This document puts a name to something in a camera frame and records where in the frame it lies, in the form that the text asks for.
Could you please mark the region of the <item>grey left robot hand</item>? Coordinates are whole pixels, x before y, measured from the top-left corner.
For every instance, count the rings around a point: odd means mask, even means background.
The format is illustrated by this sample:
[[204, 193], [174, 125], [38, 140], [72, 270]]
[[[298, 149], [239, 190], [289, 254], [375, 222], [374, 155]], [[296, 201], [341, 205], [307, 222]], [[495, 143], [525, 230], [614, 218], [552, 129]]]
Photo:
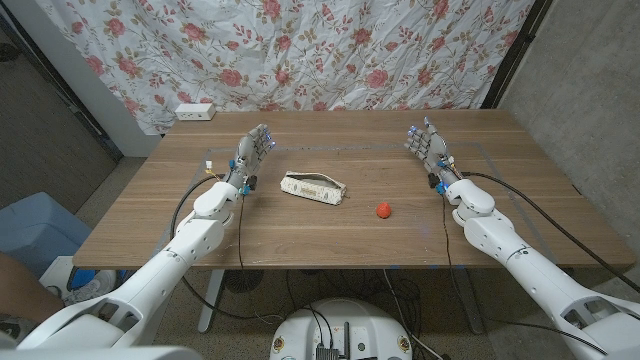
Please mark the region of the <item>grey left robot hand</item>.
[[262, 161], [275, 147], [275, 141], [266, 124], [259, 124], [242, 137], [237, 145], [233, 165], [224, 181], [241, 189], [246, 181], [257, 174]]

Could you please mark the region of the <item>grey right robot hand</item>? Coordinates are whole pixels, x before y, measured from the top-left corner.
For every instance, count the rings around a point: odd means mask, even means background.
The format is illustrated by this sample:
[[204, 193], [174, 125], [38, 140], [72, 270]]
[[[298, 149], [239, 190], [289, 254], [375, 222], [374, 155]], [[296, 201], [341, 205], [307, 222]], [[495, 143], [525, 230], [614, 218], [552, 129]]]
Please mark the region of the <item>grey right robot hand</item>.
[[443, 192], [461, 176], [454, 169], [454, 161], [444, 138], [428, 116], [424, 117], [424, 126], [424, 129], [410, 127], [404, 147], [423, 163], [429, 186]]

